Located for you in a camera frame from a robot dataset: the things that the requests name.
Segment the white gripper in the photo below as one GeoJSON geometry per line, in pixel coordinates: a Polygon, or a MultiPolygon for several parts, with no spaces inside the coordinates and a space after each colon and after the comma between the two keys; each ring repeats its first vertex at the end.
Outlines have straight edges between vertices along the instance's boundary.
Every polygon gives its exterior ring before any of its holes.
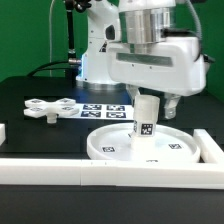
{"type": "Polygon", "coordinates": [[[108,73],[113,81],[127,84],[131,104],[140,94],[139,87],[164,92],[164,116],[173,119],[181,96],[205,88],[204,55],[194,33],[165,28],[159,42],[122,42],[121,28],[110,25],[105,38],[108,73]]]}

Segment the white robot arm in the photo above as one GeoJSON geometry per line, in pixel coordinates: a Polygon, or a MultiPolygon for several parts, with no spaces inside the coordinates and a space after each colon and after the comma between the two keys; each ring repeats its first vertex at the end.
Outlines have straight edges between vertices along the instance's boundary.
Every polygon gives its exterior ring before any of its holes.
{"type": "Polygon", "coordinates": [[[86,0],[88,45],[78,82],[95,90],[125,86],[165,95],[165,117],[206,85],[202,28],[191,0],[86,0]]]}

